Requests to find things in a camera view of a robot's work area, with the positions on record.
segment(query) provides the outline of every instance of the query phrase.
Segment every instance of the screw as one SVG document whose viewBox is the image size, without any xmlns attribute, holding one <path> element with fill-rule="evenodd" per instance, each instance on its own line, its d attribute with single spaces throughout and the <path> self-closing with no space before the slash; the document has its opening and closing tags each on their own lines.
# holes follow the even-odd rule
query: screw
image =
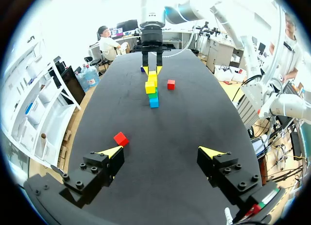
<svg viewBox="0 0 311 225">
<path fill-rule="evenodd" d="M 225 169 L 224 169 L 224 173 L 228 174 L 228 173 L 230 173 L 230 172 L 231 172 L 231 168 L 225 168 Z"/>
<path fill-rule="evenodd" d="M 241 182 L 239 183 L 239 185 L 238 185 L 238 188 L 241 189 L 241 190 L 243 190 L 243 189 L 245 189 L 246 186 L 247 186 L 247 184 L 246 184 L 244 181 L 241 181 Z"/>
<path fill-rule="evenodd" d="M 242 164 L 238 163 L 237 165 L 235 165 L 235 168 L 236 168 L 237 170 L 240 170 L 240 169 L 242 168 Z"/>
<path fill-rule="evenodd" d="M 69 180 L 69 175 L 68 175 L 67 173 L 64 173 L 64 174 L 63 174 L 63 179 L 64 179 L 65 181 L 68 181 L 68 180 Z"/>
<path fill-rule="evenodd" d="M 259 176 L 258 176 L 258 175 L 253 175 L 252 181 L 256 182 L 256 181 L 258 181 L 258 179 L 259 179 Z"/>
<path fill-rule="evenodd" d="M 35 195 L 39 196 L 40 195 L 40 190 L 35 190 Z"/>
<path fill-rule="evenodd" d="M 98 172 L 98 168 L 97 167 L 91 167 L 91 171 L 92 171 L 92 173 L 97 173 Z"/>
<path fill-rule="evenodd" d="M 86 169 L 86 164 L 85 164 L 85 163 L 80 163 L 80 168 L 81 168 L 82 170 Z"/>
<path fill-rule="evenodd" d="M 78 189 L 83 189 L 83 187 L 84 187 L 84 184 L 83 184 L 83 182 L 82 181 L 77 181 L 76 182 L 76 187 L 78 188 Z"/>
</svg>

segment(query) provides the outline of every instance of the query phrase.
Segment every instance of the person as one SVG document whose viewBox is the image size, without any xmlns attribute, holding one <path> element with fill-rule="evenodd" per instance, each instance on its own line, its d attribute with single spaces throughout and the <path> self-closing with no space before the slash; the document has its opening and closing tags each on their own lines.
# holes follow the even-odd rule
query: person
<svg viewBox="0 0 311 225">
<path fill-rule="evenodd" d="M 301 49 L 297 44 L 297 39 L 295 36 L 296 24 L 289 14 L 285 14 L 286 29 L 285 29 L 285 39 L 282 54 L 279 58 L 279 66 L 276 69 L 275 78 L 278 78 L 283 84 L 285 84 L 289 79 L 295 78 L 298 73 L 298 67 L 301 62 L 302 53 Z M 270 44 L 270 53 L 274 52 L 274 43 Z M 281 90 L 278 83 L 273 83 L 276 92 Z"/>
<path fill-rule="evenodd" d="M 101 36 L 99 49 L 103 52 L 106 59 L 112 61 L 117 55 L 130 52 L 130 46 L 127 42 L 120 45 L 117 41 L 111 38 L 111 32 L 107 26 L 101 26 L 98 29 L 98 34 Z"/>
</svg>

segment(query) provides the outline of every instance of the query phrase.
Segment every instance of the computer monitor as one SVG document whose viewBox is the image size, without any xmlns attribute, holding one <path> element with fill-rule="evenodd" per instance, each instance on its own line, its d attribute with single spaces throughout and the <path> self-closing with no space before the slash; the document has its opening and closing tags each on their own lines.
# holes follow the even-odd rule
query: computer monitor
<svg viewBox="0 0 311 225">
<path fill-rule="evenodd" d="M 128 32 L 138 28 L 137 20 L 128 20 L 117 24 L 117 28 L 123 28 L 123 32 Z"/>
</svg>

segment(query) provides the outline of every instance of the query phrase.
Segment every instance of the shelving unit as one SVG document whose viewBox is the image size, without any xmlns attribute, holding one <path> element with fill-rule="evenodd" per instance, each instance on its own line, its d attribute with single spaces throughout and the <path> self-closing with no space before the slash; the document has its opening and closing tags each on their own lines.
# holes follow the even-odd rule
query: shelving unit
<svg viewBox="0 0 311 225">
<path fill-rule="evenodd" d="M 33 79 L 33 82 L 28 85 L 26 82 L 24 82 L 25 80 L 20 80 L 20 78 L 30 78 L 26 70 L 27 62 L 36 57 L 35 49 L 37 47 L 40 48 L 41 52 L 43 44 L 43 40 L 34 44 L 30 44 L 28 49 L 24 50 L 20 56 L 14 56 L 13 61 L 8 64 L 4 75 L 4 83 L 2 85 L 3 101 L 1 102 L 1 129 L 9 141 L 25 155 L 50 168 L 51 165 L 57 166 L 62 140 L 75 108 L 78 108 L 79 110 L 81 108 L 66 87 L 66 84 L 64 83 L 54 62 L 49 60 L 51 58 L 45 54 L 43 54 L 42 58 L 40 59 L 40 61 L 44 60 L 42 65 L 40 65 L 40 67 L 42 67 L 42 71 L 37 75 L 36 78 Z M 49 72 L 52 70 L 54 71 L 56 75 L 55 77 L 57 77 L 61 86 L 52 96 L 50 102 L 43 104 L 45 110 L 40 123 L 33 125 L 36 130 L 34 145 L 32 148 L 30 148 L 30 150 L 28 150 L 18 141 L 18 127 L 25 117 L 25 111 L 27 107 L 39 94 L 41 85 L 46 80 L 51 78 Z M 73 104 L 69 105 L 63 99 L 61 96 L 63 90 L 67 94 L 66 97 L 69 98 Z M 47 150 L 42 148 L 42 133 L 46 134 L 47 140 L 51 144 L 50 147 L 54 148 L 53 151 L 50 152 L 54 155 L 49 158 L 49 161 L 44 159 L 45 154 L 47 154 Z"/>
</svg>

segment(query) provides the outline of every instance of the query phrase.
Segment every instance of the yellow cube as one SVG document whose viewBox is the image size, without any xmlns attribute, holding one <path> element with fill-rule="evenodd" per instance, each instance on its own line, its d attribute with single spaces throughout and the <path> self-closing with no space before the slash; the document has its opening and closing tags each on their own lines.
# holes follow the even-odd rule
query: yellow cube
<svg viewBox="0 0 311 225">
<path fill-rule="evenodd" d="M 156 77 L 156 71 L 149 71 L 149 77 Z"/>
<path fill-rule="evenodd" d="M 145 83 L 146 94 L 153 94 L 156 92 L 155 82 L 148 81 Z"/>
<path fill-rule="evenodd" d="M 153 76 L 148 76 L 148 82 L 154 82 L 155 83 L 155 87 L 157 87 L 157 78 L 153 77 Z"/>
</svg>

